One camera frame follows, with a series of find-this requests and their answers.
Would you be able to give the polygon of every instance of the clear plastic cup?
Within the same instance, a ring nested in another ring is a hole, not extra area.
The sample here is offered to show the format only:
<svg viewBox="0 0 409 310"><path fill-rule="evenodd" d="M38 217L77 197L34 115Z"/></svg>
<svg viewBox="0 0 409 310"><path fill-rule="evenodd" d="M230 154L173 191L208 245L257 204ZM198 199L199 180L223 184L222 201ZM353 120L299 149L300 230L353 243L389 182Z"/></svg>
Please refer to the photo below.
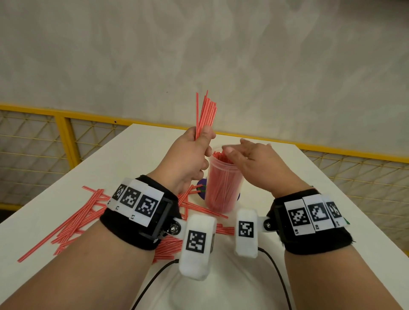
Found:
<svg viewBox="0 0 409 310"><path fill-rule="evenodd" d="M222 152L222 147L213 148L213 152ZM222 162L214 156L209 158L209 164L204 202L214 212L230 212L236 205L243 175L236 165Z"/></svg>

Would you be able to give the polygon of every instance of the purple coaster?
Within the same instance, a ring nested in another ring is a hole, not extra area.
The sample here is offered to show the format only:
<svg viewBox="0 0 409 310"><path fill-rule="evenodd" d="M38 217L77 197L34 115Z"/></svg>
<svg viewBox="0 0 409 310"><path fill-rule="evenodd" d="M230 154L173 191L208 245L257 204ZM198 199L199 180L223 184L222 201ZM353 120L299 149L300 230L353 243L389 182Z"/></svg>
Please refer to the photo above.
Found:
<svg viewBox="0 0 409 310"><path fill-rule="evenodd" d="M196 188L197 191L202 191L200 193L198 193L198 195L200 196L200 198L202 198L203 200L206 197L206 184L207 184L207 179L201 179L197 185L203 185L201 187Z"/></svg>

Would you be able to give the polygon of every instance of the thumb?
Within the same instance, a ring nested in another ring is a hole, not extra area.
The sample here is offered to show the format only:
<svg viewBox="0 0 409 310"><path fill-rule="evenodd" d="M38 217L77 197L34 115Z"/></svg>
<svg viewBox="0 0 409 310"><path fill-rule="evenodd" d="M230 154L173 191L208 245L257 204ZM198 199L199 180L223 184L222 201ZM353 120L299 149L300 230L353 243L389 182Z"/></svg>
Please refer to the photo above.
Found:
<svg viewBox="0 0 409 310"><path fill-rule="evenodd" d="M210 144L210 141L215 137L212 128L209 125L205 125L202 128L200 136L197 138L196 143L203 147L203 150L206 150Z"/></svg>
<svg viewBox="0 0 409 310"><path fill-rule="evenodd" d="M242 153L240 153L239 151L235 150L230 146L223 148L223 150L227 158L230 159L233 162L233 164L235 164L240 170L244 168L244 164L247 158L244 157Z"/></svg>

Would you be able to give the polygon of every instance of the white wall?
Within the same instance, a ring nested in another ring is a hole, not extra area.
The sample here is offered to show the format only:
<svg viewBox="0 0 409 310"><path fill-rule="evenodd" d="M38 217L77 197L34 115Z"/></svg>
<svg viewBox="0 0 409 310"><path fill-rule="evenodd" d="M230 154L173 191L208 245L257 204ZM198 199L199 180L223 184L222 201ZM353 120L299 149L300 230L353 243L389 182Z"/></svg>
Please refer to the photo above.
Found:
<svg viewBox="0 0 409 310"><path fill-rule="evenodd" d="M0 101L409 156L409 2L0 2Z"/></svg>

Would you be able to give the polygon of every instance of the wire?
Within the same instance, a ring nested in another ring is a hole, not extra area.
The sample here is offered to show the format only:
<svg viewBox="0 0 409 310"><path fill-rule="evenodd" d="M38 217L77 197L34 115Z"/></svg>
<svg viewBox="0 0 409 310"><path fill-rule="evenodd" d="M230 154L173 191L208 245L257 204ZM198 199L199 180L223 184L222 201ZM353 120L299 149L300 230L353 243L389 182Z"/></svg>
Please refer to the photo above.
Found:
<svg viewBox="0 0 409 310"><path fill-rule="evenodd" d="M276 268L277 273L279 274L280 277L280 281L281 284L283 285L283 289L284 289L284 293L285 293L285 298L287 299L287 303L288 303L288 309L292 310L291 307L291 303L290 303L290 298L288 297L288 292L287 292L287 288L285 287L284 284L284 280L283 277L281 276L280 270L278 269L276 263L274 262L273 258L271 257L270 254L267 253L266 250L262 249L261 247L258 248L258 250L260 252L263 252L264 254L266 254L268 256L268 258L271 260L271 262L273 263L274 267ZM169 263L167 263L165 266L163 266L152 278L152 280L149 281L148 285L145 287L145 289L143 290L143 292L139 295L138 299L136 300L136 302L134 303L133 307L131 308L131 310L135 310L136 306L139 304L139 302L141 301L142 297L145 295L146 291L148 290L148 288L152 285L152 283L155 281L155 279L161 274L162 271L164 271L167 267L169 267L172 264L178 264L179 260L175 259L174 261L171 261Z"/></svg>
<svg viewBox="0 0 409 310"><path fill-rule="evenodd" d="M292 307L291 307L291 302L290 302L290 298L288 297L287 288L285 287L283 277L281 276L280 270L278 269L278 267L277 267L276 263L274 262L274 259L271 257L271 255L270 255L270 254L268 254L268 253L267 253L267 251L266 251L266 250L262 249L261 247L259 247L259 248L258 248L258 250L259 250L260 252L263 252L265 255L267 255L267 256L268 256L268 258L269 258L269 259L271 260L271 262L273 263L274 267L276 268L276 271L277 271L277 273L279 274L280 281L281 281L281 284L282 284L283 289L284 289L285 298L287 299L288 309L289 309L289 310L292 310Z"/></svg>
<svg viewBox="0 0 409 310"><path fill-rule="evenodd" d="M151 284L155 281L155 279L157 278L157 276L159 276L161 274L162 271L164 271L167 267L169 267L172 264L178 264L179 260L175 259L174 261L171 261L169 263L167 263L165 266L163 266L152 278L152 280L149 281L148 285L145 287L145 289L143 290L143 292L139 295L138 299L135 301L133 307L131 308L131 310L135 310L136 306L139 304L139 302L141 301L142 297L145 295L146 291L148 290L148 288L151 286Z"/></svg>

